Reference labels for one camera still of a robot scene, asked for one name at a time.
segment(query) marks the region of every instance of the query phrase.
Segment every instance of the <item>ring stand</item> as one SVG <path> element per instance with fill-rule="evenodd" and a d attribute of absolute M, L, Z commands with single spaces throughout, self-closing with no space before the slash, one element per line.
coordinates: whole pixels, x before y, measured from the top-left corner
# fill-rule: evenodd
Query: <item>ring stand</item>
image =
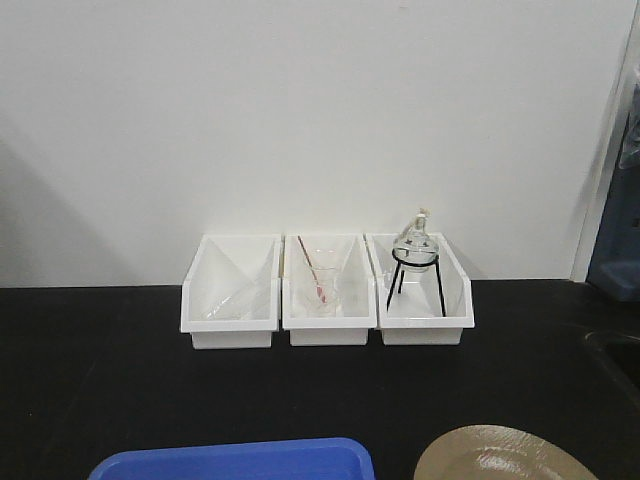
<path fill-rule="evenodd" d="M 435 265 L 436 277 L 438 277 L 438 294 L 440 295 L 440 308 L 442 310 L 442 316 L 446 317 L 447 313 L 444 307 L 444 294 L 442 293 L 442 279 L 440 278 L 440 256 L 436 255 L 436 257 L 428 263 L 411 263 L 398 258 L 395 250 L 391 252 L 391 255 L 398 263 L 396 265 L 396 270 L 393 273 L 393 280 L 391 281 L 391 289 L 389 290 L 389 296 L 387 297 L 387 310 L 389 310 L 389 305 L 391 304 L 391 298 L 393 298 L 393 292 L 396 288 L 396 280 L 398 279 L 398 273 L 400 273 L 400 267 L 402 265 L 405 265 L 407 267 L 417 267 L 417 268 L 424 268 L 424 267 L 429 267 L 431 265 Z M 400 275 L 400 285 L 398 285 L 398 295 L 402 293 L 402 282 L 404 282 L 404 270 L 402 270 L 402 274 Z"/>

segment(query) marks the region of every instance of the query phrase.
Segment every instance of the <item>white plastic bin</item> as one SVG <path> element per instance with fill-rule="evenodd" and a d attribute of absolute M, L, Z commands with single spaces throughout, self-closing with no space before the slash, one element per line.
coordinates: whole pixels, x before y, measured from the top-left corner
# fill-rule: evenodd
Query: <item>white plastic bin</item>
<path fill-rule="evenodd" d="M 291 345 L 366 345 L 369 329 L 377 325 L 377 319 L 375 281 L 362 235 L 301 235 L 301 238 L 314 266 L 339 271 L 335 281 L 337 301 L 335 311 L 313 306 L 311 297 L 317 292 L 305 253 L 297 235 L 287 236 L 282 328 L 289 330 Z"/>
<path fill-rule="evenodd" d="M 471 282 L 444 235 L 429 234 L 440 247 L 440 273 L 446 317 L 442 316 L 435 266 L 424 273 L 406 272 L 402 293 L 387 297 L 397 262 L 391 256 L 396 234 L 366 234 L 376 277 L 378 328 L 385 345 L 457 345 L 462 331 L 473 328 Z"/>
<path fill-rule="evenodd" d="M 182 284 L 193 348 L 270 347 L 278 330 L 280 235 L 205 235 Z"/>

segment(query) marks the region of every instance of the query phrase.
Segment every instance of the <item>black countertop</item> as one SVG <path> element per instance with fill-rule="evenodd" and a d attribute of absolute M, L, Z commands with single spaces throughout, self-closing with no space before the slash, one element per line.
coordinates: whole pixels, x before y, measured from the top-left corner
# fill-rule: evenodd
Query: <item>black countertop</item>
<path fill-rule="evenodd" d="M 473 283 L 459 346 L 195 351 L 179 287 L 0 290 L 0 477 L 83 479 L 125 450 L 344 436 L 378 480 L 470 424 L 555 443 L 600 480 L 640 478 L 640 402 L 585 336 L 640 306 L 565 281 Z"/>

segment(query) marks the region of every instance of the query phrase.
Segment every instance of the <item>paper plate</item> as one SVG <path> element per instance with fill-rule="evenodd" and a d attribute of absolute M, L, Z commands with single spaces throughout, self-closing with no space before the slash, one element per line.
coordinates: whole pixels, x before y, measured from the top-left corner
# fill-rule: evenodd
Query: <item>paper plate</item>
<path fill-rule="evenodd" d="M 471 425 L 424 451 L 413 480 L 597 480 L 561 448 L 530 433 Z"/>

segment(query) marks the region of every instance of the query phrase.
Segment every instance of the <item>blue container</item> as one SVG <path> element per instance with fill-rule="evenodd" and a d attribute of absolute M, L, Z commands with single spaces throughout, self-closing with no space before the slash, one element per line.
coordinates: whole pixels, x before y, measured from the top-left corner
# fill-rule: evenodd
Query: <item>blue container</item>
<path fill-rule="evenodd" d="M 89 480 L 375 480 L 369 452 L 348 438 L 123 452 Z"/>

